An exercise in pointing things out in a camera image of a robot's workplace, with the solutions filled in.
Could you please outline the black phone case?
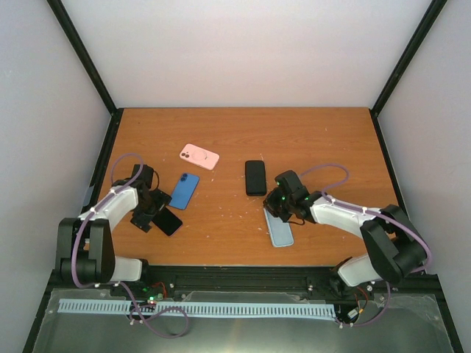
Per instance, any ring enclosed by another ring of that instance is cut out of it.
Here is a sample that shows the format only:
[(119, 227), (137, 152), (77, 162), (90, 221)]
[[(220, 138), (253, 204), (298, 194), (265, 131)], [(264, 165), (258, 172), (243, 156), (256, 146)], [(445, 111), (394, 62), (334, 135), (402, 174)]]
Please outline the black phone case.
[(245, 162), (245, 185), (248, 196), (265, 196), (266, 169), (262, 160), (248, 160)]

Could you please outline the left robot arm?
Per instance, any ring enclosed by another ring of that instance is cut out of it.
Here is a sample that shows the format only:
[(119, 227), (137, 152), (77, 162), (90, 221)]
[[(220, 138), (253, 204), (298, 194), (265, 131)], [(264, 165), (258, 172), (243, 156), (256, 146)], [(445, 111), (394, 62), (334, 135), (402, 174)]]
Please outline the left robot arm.
[(136, 164), (131, 177), (113, 182), (98, 204), (59, 223), (54, 274), (60, 281), (78, 288), (127, 282), (137, 296), (152, 290), (153, 278), (145, 272), (148, 261), (115, 255), (112, 232), (127, 214), (139, 230), (151, 229), (171, 201), (170, 195), (152, 186), (157, 176), (152, 167)]

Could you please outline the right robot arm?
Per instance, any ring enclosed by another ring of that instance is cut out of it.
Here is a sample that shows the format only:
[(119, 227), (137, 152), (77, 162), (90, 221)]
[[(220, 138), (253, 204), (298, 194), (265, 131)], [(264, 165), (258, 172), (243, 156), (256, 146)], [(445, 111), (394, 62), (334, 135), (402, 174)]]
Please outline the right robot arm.
[(276, 176), (275, 182), (263, 202), (272, 217), (288, 223), (294, 215), (302, 223), (331, 226), (364, 242), (366, 254), (336, 267), (335, 277), (343, 286), (371, 281), (398, 285), (432, 260), (430, 247), (396, 205), (374, 208), (344, 202), (327, 193), (331, 186), (311, 193), (292, 170)]

